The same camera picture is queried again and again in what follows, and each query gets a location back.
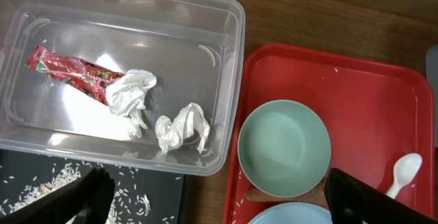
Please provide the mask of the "red serving tray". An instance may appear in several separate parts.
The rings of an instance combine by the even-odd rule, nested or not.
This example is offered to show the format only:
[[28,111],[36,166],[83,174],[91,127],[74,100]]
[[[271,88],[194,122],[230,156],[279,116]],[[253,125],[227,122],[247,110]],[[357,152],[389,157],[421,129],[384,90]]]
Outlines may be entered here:
[[269,101],[311,108],[331,139],[331,166],[386,192],[395,162],[418,153],[422,165],[396,199],[435,216],[435,102],[426,79],[401,66],[288,45],[264,45],[244,64],[235,129]]

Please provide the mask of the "green bowl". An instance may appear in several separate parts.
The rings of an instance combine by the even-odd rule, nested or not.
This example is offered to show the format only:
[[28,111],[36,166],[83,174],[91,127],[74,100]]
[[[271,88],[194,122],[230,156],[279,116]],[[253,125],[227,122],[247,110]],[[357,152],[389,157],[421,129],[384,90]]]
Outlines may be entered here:
[[290,100],[267,102],[243,122],[237,142],[242,171],[268,195],[297,197],[315,188],[331,161],[331,139],[322,119]]

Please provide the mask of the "grey dishwasher rack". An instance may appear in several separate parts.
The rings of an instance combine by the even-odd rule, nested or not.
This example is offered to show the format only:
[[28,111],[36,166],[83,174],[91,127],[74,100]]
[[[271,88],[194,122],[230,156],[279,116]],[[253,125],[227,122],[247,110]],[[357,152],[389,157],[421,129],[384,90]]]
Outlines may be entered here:
[[434,96],[434,115],[435,115],[435,146],[437,147],[437,89],[438,89],[438,46],[433,45],[426,52],[426,79],[429,83]]

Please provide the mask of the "white plastic spoon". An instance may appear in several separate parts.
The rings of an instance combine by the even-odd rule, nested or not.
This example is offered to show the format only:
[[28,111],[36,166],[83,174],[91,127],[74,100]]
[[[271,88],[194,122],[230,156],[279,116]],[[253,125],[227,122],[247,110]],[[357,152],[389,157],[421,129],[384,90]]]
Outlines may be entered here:
[[396,161],[393,168],[393,183],[386,195],[395,199],[402,188],[410,184],[422,165],[422,157],[418,153],[408,153]]

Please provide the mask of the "white tissue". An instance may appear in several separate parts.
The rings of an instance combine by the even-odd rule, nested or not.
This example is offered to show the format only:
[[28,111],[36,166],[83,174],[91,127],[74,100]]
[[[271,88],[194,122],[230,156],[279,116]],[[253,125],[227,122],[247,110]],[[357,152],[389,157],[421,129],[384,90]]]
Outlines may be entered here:
[[157,84],[154,74],[131,69],[105,89],[105,98],[111,114],[129,119],[127,133],[130,138],[141,138],[142,129],[148,129],[142,111],[147,92]]
[[162,153],[178,149],[183,141],[197,132],[200,138],[197,150],[202,153],[207,142],[210,125],[204,117],[200,105],[190,103],[182,108],[171,121],[167,116],[160,116],[155,124],[155,134]]

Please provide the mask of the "orange carrot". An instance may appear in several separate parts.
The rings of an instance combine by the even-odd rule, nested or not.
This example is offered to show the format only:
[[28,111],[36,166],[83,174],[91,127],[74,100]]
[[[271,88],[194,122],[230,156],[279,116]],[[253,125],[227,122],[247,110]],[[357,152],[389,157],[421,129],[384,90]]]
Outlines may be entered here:
[[269,195],[258,188],[250,189],[246,192],[245,198],[249,201],[256,202],[305,202],[319,206],[326,205],[324,196],[324,187],[326,185],[326,178],[324,178],[316,187],[297,197],[283,198]]

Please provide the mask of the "clear plastic bin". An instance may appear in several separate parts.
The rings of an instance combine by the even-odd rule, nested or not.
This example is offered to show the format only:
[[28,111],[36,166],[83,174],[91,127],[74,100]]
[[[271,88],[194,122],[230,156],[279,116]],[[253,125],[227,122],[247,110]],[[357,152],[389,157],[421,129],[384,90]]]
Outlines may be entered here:
[[[227,157],[244,57],[246,15],[235,0],[1,0],[1,147],[210,176]],[[152,72],[141,138],[128,120],[79,90],[27,68],[34,49],[111,71]],[[211,129],[162,153],[155,124],[200,105]]]

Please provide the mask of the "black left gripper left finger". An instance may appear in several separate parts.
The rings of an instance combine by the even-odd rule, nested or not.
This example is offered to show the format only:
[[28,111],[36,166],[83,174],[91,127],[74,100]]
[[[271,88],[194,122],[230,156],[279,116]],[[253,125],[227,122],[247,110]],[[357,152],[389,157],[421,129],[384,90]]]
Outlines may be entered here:
[[114,199],[115,183],[104,168],[59,188],[3,218],[1,224],[104,224]]

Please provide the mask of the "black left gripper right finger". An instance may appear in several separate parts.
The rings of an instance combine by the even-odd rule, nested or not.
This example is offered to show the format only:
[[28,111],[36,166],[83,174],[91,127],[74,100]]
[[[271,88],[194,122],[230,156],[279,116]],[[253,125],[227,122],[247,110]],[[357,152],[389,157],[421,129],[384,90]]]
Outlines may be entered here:
[[324,196],[333,224],[437,224],[340,169],[328,173]]

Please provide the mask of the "red snack wrapper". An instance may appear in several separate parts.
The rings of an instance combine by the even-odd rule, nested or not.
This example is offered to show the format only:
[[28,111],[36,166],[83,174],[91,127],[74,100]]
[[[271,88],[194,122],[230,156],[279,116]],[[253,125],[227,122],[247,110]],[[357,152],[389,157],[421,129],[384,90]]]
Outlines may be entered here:
[[76,88],[103,105],[107,105],[105,89],[125,75],[81,58],[57,55],[40,45],[35,48],[26,66]]

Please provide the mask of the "light blue plate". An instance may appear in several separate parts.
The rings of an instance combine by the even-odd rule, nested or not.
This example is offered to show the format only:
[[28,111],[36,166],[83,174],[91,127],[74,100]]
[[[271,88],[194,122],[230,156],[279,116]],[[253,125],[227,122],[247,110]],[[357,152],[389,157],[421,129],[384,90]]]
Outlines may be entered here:
[[317,205],[289,202],[259,213],[248,224],[332,224],[331,213]]

